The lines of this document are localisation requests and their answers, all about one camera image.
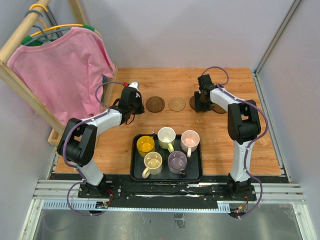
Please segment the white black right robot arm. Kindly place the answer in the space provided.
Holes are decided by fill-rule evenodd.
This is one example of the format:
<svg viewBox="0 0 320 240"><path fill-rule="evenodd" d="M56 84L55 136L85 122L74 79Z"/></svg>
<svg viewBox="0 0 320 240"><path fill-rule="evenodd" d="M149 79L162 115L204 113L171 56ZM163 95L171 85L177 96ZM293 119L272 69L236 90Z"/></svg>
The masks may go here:
<svg viewBox="0 0 320 240"><path fill-rule="evenodd" d="M224 87L213 84L208 74L197 80L199 90L194 93L195 111L207 112L216 104L227 112L227 132L233 141L233 163L225 192L232 200L248 196L255 201L255 188L248 171L254 146L252 141L261 133L256 102L240 99Z"/></svg>

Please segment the yellow translucent cup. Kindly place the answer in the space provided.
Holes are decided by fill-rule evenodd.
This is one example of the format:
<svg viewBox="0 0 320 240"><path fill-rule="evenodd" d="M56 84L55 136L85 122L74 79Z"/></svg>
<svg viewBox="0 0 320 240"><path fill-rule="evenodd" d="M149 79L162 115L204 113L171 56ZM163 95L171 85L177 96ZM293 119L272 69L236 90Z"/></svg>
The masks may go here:
<svg viewBox="0 0 320 240"><path fill-rule="evenodd" d="M136 143L136 148L140 156L145 157L148 153L154 152L156 144L151 136L141 136Z"/></svg>

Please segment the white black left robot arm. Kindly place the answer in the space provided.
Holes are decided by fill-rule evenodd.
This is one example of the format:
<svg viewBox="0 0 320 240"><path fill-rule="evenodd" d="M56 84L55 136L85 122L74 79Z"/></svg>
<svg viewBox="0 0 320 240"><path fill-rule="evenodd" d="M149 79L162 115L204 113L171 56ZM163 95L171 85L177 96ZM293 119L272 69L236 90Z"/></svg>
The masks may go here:
<svg viewBox="0 0 320 240"><path fill-rule="evenodd" d="M106 130L127 124L131 117L145 112L137 87L126 86L106 111L86 119L71 118L58 144L64 163L76 169L91 194L101 198L107 193L106 178L94 161L96 138Z"/></svg>

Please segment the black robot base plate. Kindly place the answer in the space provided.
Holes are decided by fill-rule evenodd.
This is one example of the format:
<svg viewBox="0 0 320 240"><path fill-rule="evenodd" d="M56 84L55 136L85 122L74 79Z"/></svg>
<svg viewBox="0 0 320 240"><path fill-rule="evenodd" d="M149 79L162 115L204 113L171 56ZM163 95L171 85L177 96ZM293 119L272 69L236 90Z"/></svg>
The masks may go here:
<svg viewBox="0 0 320 240"><path fill-rule="evenodd" d="M225 192L228 177L203 176L196 182L163 182L135 181L127 174L104 176L106 192L103 196L94 194L86 185L81 184L78 190L79 198L107 199L112 198L116 206L155 207L190 207L208 206L218 201L253 202L247 195L232 199Z"/></svg>

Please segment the pink mug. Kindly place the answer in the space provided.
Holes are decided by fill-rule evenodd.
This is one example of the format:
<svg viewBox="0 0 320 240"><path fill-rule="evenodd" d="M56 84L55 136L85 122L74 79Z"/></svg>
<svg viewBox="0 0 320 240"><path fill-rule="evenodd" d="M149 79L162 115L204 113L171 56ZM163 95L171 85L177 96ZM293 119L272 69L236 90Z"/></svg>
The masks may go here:
<svg viewBox="0 0 320 240"><path fill-rule="evenodd" d="M180 147L186 152L188 158L191 157L192 152L194 152L200 143L200 136L194 130L186 130L181 135Z"/></svg>

